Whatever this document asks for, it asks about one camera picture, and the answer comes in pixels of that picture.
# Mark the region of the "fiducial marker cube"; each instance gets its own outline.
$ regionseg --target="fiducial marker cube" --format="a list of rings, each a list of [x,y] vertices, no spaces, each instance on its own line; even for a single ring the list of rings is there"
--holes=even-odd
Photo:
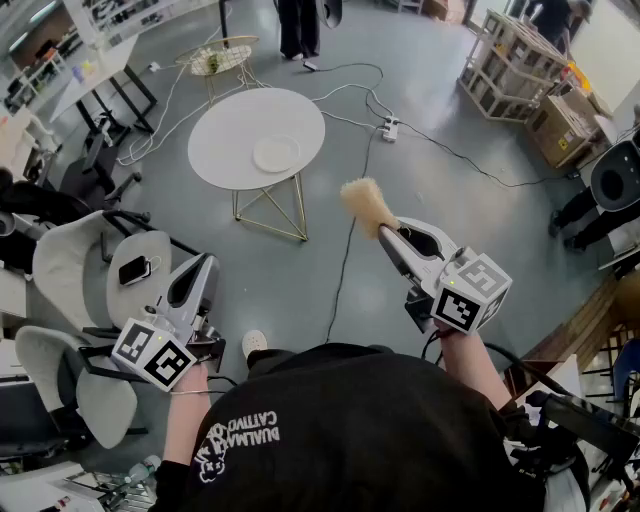
[[[170,391],[196,362],[171,333],[133,318],[127,320],[111,357],[164,391]]]
[[[511,278],[486,254],[440,276],[431,316],[466,334],[486,324],[500,309]]]

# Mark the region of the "water bottle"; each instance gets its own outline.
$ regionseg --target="water bottle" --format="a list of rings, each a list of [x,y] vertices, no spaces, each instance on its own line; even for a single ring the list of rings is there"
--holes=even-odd
[[[156,472],[160,466],[160,457],[157,455],[149,455],[142,462],[138,462],[129,470],[129,476],[125,477],[125,482],[128,484],[137,484],[143,480],[149,478]]]

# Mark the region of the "white plate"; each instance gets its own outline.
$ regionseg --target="white plate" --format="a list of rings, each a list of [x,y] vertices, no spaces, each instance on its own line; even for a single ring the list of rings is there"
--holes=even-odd
[[[291,169],[300,158],[300,144],[288,135],[269,135],[256,142],[253,161],[265,172],[283,172]]]

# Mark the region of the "gray chair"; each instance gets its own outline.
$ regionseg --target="gray chair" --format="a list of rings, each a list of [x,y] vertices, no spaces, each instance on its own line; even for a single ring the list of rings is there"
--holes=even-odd
[[[145,231],[132,234],[120,222],[112,223],[124,212],[94,212],[75,222],[47,231],[38,241],[33,258],[33,278],[38,290],[79,331],[114,338],[127,319],[139,317],[144,306],[155,304],[158,290],[171,272],[171,240],[163,231],[156,231],[141,222]],[[84,274],[90,249],[104,241],[104,234],[120,228],[126,238],[117,246],[107,273],[107,310],[113,326],[99,327],[92,320],[84,300]],[[159,265],[148,278],[132,285],[121,286],[120,267],[138,256],[159,258]]]
[[[138,405],[129,382],[92,375],[83,369],[76,384],[76,404],[63,404],[58,390],[58,367],[66,350],[78,352],[89,344],[75,336],[42,327],[22,327],[15,338],[20,364],[33,380],[42,403],[63,435],[90,433],[104,448],[113,448],[126,434],[146,434],[132,429]],[[117,370],[106,356],[93,364]]]

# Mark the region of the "white round table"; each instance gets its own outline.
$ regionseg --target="white round table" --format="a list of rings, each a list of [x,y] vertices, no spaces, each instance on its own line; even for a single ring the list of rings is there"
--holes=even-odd
[[[236,220],[307,240],[300,171],[316,156],[323,141],[324,119],[311,100],[286,89],[252,89],[224,99],[200,118],[189,137],[189,162],[203,180],[232,191]],[[300,227],[269,194],[271,187],[287,179],[295,180]],[[262,193],[238,208],[238,195],[243,190]],[[293,225],[295,233],[242,215],[263,196]]]

